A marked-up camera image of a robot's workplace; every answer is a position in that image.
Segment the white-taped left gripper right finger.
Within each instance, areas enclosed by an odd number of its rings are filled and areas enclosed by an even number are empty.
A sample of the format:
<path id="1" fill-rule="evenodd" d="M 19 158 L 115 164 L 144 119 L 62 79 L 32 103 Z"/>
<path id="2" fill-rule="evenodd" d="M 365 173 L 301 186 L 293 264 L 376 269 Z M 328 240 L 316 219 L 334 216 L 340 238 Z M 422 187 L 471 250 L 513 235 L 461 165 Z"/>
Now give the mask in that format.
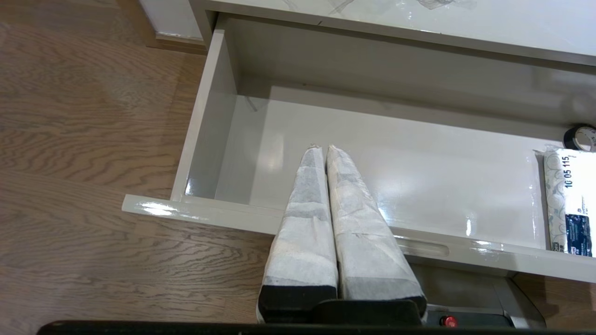
<path id="1" fill-rule="evenodd" d="M 341 297 L 351 301 L 415 303 L 426 313 L 427 299 L 389 225 L 350 155 L 337 146 L 326 153 Z"/>

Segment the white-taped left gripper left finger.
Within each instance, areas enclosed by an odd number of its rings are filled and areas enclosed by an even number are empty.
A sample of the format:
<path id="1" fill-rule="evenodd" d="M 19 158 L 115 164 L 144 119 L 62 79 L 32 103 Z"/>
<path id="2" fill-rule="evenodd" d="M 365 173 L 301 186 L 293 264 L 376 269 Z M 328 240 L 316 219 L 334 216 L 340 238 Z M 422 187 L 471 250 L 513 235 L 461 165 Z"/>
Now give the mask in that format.
<path id="1" fill-rule="evenodd" d="M 271 244 L 257 300 L 258 322 L 309 322 L 338 296 L 339 275 L 322 148 L 303 155 Z"/>

